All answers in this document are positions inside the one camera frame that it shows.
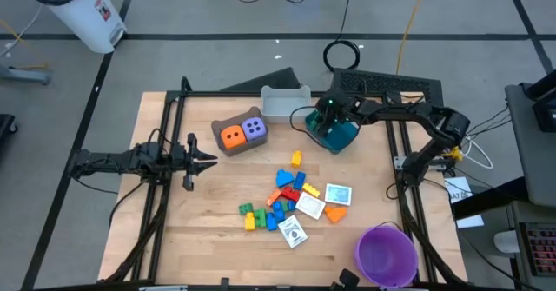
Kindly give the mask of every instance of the trash can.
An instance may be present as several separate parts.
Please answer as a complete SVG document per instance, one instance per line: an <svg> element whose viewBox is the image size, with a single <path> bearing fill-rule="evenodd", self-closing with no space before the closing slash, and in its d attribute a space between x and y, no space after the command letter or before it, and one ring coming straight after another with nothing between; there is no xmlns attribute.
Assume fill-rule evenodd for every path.
<svg viewBox="0 0 556 291"><path fill-rule="evenodd" d="M110 0L37 0L46 4L91 50L110 53L127 31Z"/></svg>

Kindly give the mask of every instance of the white object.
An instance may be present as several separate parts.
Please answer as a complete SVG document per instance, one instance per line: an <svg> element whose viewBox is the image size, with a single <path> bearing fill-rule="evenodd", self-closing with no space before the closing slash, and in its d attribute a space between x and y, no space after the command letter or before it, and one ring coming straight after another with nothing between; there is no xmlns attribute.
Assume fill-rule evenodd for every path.
<svg viewBox="0 0 556 291"><path fill-rule="evenodd" d="M327 183L324 201L341 205L351 205L351 188Z"/></svg>
<svg viewBox="0 0 556 291"><path fill-rule="evenodd" d="M295 248L303 241L307 240L307 234L303 231L300 223L294 215L291 215L287 220L278 224L281 233L286 238L290 248Z"/></svg>
<svg viewBox="0 0 556 291"><path fill-rule="evenodd" d="M470 136L466 136L466 139L468 140L469 143L469 147L467 148L467 151L465 153L463 153L463 157L465 157L467 160L474 162L475 164L481 166L484 169L493 169L494 168L494 164L493 162L490 160L490 157L488 157L487 153L479 146L479 144L477 144L477 142L475 142L473 139L471 139ZM469 156L469 152L471 152L471 147L474 146L475 148L477 148L477 150L485 157L486 161L488 162L487 165L473 159L471 156Z"/></svg>
<svg viewBox="0 0 556 291"><path fill-rule="evenodd" d="M515 230L505 231L494 235L494 246L503 253L519 253L520 245Z"/></svg>
<svg viewBox="0 0 556 291"><path fill-rule="evenodd" d="M446 188L450 193L451 203L456 203L457 201L461 201L463 199L467 199L470 196L473 196L473 194L471 193L471 189L469 188L469 184L467 183L466 177L445 178L444 181L446 182ZM485 225L485 223L483 222L483 218L480 215L460 219L457 221L457 224L459 229Z"/></svg>
<svg viewBox="0 0 556 291"><path fill-rule="evenodd" d="M37 0L46 4L91 50L110 53L127 31L110 0Z"/></svg>
<svg viewBox="0 0 556 291"><path fill-rule="evenodd" d="M261 113L269 123L289 123L289 116L294 109L311 106L311 89L301 86L299 89L273 89L264 86L261 89ZM304 122L305 117L314 109L300 109L292 116L292 122Z"/></svg>
<svg viewBox="0 0 556 291"><path fill-rule="evenodd" d="M299 201L295 204L295 209L299 209L301 212L318 220L321 218L325 205L325 202L313 197L307 192L301 192Z"/></svg>

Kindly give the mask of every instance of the purple bowl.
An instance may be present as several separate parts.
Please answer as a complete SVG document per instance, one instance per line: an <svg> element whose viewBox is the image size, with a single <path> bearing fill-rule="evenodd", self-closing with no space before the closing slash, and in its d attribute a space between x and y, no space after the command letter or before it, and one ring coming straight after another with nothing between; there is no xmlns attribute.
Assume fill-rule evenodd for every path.
<svg viewBox="0 0 556 291"><path fill-rule="evenodd" d="M414 244L389 226L370 228L355 246L355 262L365 278L385 288L402 288L417 274Z"/></svg>

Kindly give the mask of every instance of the wooden tabletop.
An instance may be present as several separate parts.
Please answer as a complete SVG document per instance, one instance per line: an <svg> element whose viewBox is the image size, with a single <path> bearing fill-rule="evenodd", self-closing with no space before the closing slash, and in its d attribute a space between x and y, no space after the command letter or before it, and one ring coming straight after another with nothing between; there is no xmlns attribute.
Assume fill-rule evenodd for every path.
<svg viewBox="0 0 556 291"><path fill-rule="evenodd" d="M159 127L164 97L161 92L143 94L131 145L147 141L151 130ZM361 277L360 285L372 286L354 264L355 243L372 226L385 221L401 225L397 201L388 200L385 195L387 186L394 182L385 123L363 127L357 139L339 155L318 147L288 124L270 124L266 144L226 157L216 146L211 122L239 115L251 106L260 106L260 102L257 97L186 99L181 141L186 142L187 134L194 132L199 149L217 155L219 160L213 168L194 177L193 192L182 187L183 172L175 174L156 283L215 285L222 277L228 277L234 285L329 286L338 280L342 269L348 268ZM171 134L174 114L175 105L167 136ZM420 149L429 136L416 123L407 126L413 149ZM400 149L399 133L397 141ZM247 232L238 206L252 202L254 208L268 210L265 201L275 189L276 171L296 171L290 165L295 150L302 151L300 170L307 174L306 182L322 192L321 199L328 182L352 187L353 197L347 216L337 224L331 224L324 214L317 221L295 212L308 240L291 249L279 230L260 228ZM429 172L427 178L444 184L439 173ZM138 181L137 176L125 175L119 197ZM466 279L446 190L423 182L420 192L431 243L452 270ZM136 243L146 193L147 187L141 188L116 211L99 278L112 274ZM410 192L407 197L411 203ZM420 278L426 281L421 248L414 241L420 255ZM146 277L150 252L149 245L142 277Z"/></svg>

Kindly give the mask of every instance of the gray floor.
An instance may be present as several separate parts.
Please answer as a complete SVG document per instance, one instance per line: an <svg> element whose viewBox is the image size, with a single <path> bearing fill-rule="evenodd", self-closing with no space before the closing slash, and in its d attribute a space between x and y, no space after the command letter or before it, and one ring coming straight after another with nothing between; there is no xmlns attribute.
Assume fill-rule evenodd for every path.
<svg viewBox="0 0 556 291"><path fill-rule="evenodd" d="M112 0L120 8L123 0ZM402 33L415 0L351 0L347 33ZM522 0L540 34L556 33L554 0ZM239 3L237 0L132 0L125 23L131 34L335 33L345 0L282 0ZM20 30L34 15L32 0L0 0L0 18ZM30 29L34 34L70 31L43 10ZM512 0L423 0L415 18L415 34L526 34ZM0 41L0 49L7 41ZM331 82L321 60L328 40L127 40L117 47L104 80L84 147L117 151L129 146L137 107L144 91L177 89L185 75L193 88L221 89L270 71L293 67L312 89ZM359 69L394 73L400 42L356 40L361 45ZM1 82L0 112L17 116L20 131L0 159L0 288L17 289L36 246L85 104L103 56L75 40L33 40L30 44L49 61L51 85ZM556 60L556 42L543 42ZM347 66L349 50L331 52L331 61ZM22 45L3 65L38 61ZM535 82L545 71L530 40L409 41L400 73L442 81L445 104L479 122L505 106L507 84ZM464 162L462 169L492 184L521 175L510 125L486 133L478 143L491 156L494 170ZM96 186L117 190L119 179L97 175ZM37 287L96 280L113 195L69 186ZM481 250L509 271L496 255L492 234L507 228L504 210L484 215L486 226L462 231ZM462 245L469 280L482 286L513 284L490 269Z"/></svg>

